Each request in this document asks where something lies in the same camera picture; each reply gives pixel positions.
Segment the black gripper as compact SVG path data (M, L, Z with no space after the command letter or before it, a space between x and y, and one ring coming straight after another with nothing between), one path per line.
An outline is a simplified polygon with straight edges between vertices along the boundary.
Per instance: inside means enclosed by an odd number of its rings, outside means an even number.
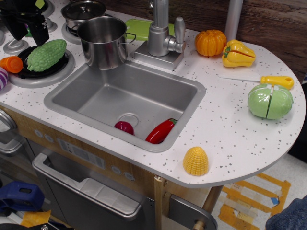
M47 22L42 15L42 9L35 6L35 0L1 0L0 18L16 40L26 36L26 27L23 23L8 21L24 21L28 25L31 35L38 46L49 40Z

